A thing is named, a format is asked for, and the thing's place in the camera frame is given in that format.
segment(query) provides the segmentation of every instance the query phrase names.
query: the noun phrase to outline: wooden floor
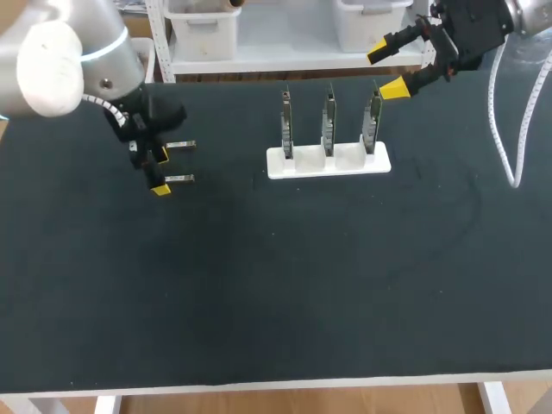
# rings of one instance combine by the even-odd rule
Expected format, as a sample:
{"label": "wooden floor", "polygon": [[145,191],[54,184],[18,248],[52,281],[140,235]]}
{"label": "wooden floor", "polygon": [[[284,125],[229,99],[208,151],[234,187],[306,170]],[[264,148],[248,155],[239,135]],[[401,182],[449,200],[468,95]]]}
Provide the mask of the wooden floor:
{"label": "wooden floor", "polygon": [[[526,414],[552,382],[505,383],[512,414]],[[64,398],[93,414],[94,398]],[[10,411],[0,403],[0,414]],[[475,384],[126,397],[121,414],[485,414]]]}

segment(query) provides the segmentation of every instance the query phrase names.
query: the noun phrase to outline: metal bracket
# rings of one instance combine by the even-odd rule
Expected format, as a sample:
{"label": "metal bracket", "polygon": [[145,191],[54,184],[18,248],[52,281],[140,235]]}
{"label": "metal bracket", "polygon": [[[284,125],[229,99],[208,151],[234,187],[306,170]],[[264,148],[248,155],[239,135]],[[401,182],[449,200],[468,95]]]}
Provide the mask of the metal bracket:
{"label": "metal bracket", "polygon": [[376,148],[382,106],[383,101],[376,86],[368,106],[364,109],[364,121],[362,122],[362,141],[368,155],[372,155]]}
{"label": "metal bracket", "polygon": [[289,90],[282,93],[284,111],[282,117],[282,148],[286,160],[293,160],[292,97]]}
{"label": "metal bracket", "polygon": [[334,95],[334,88],[331,85],[326,94],[324,109],[322,110],[322,145],[327,157],[334,156],[334,145],[336,144],[336,115],[336,95]]}

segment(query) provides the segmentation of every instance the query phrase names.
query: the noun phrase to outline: white table frame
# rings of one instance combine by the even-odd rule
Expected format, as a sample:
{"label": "white table frame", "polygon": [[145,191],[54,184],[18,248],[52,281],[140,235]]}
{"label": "white table frame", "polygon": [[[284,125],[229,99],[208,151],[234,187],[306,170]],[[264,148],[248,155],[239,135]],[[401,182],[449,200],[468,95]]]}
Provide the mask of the white table frame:
{"label": "white table frame", "polygon": [[[478,383],[486,414],[511,414],[501,381],[552,380],[552,370],[518,373],[466,373],[420,377],[379,377],[366,379],[314,379],[279,382],[254,382],[226,386],[169,386],[120,390],[31,392],[0,395],[15,414],[70,414],[59,398],[97,397],[95,414],[118,414],[122,396],[184,394],[192,392],[237,392],[306,388],[346,388],[366,386],[421,386]],[[552,390],[544,394],[529,414],[552,412]]]}

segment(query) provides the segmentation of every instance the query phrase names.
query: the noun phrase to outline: white holder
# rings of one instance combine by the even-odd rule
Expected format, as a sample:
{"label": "white holder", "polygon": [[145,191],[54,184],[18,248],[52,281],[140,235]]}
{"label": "white holder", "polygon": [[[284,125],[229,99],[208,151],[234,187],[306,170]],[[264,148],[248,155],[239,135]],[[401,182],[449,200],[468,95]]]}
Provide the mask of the white holder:
{"label": "white holder", "polygon": [[323,145],[293,146],[293,160],[285,159],[282,147],[269,148],[267,171],[270,179],[377,174],[390,172],[391,161],[383,142],[366,154],[361,135],[359,142],[335,144],[333,157],[326,157]]}

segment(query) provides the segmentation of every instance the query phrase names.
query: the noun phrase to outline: white cable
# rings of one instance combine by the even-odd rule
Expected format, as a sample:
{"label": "white cable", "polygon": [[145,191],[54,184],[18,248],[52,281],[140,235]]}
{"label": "white cable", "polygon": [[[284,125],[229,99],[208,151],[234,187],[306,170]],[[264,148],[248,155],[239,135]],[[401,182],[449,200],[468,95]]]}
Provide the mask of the white cable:
{"label": "white cable", "polygon": [[118,110],[111,103],[103,100],[100,97],[93,97],[91,95],[84,94],[83,101],[92,102],[93,104],[103,106],[106,110],[113,114],[113,116],[117,120],[117,123],[119,124],[119,127],[122,127],[127,122],[127,117],[123,115],[120,110]]}
{"label": "white cable", "polygon": [[524,119],[521,121],[521,129],[519,130],[519,137],[517,140],[517,160],[516,160],[516,171],[515,175],[511,171],[510,162],[508,161],[508,155],[504,150],[504,145],[502,145],[502,140],[500,139],[499,129],[497,128],[496,118],[494,115],[494,86],[497,80],[497,73],[499,72],[500,61],[502,60],[502,54],[506,46],[506,41],[504,45],[499,47],[497,55],[494,58],[492,63],[491,70],[491,79],[489,80],[489,94],[488,94],[488,114],[489,114],[489,125],[491,126],[492,138],[494,138],[494,143],[497,146],[499,151],[500,159],[502,160],[502,165],[504,166],[506,177],[508,182],[513,188],[518,188],[521,183],[521,177],[524,173],[524,159],[525,159],[525,143],[527,142],[527,133],[529,132],[529,125],[531,122],[531,117],[533,116],[533,111],[535,110],[536,101],[543,89],[544,81],[549,74],[550,69],[552,69],[552,51],[550,52],[548,58],[544,61],[543,68],[541,69],[538,78],[536,78],[535,86],[533,86],[533,91],[529,96],[529,101],[527,102],[527,107],[525,108]]}

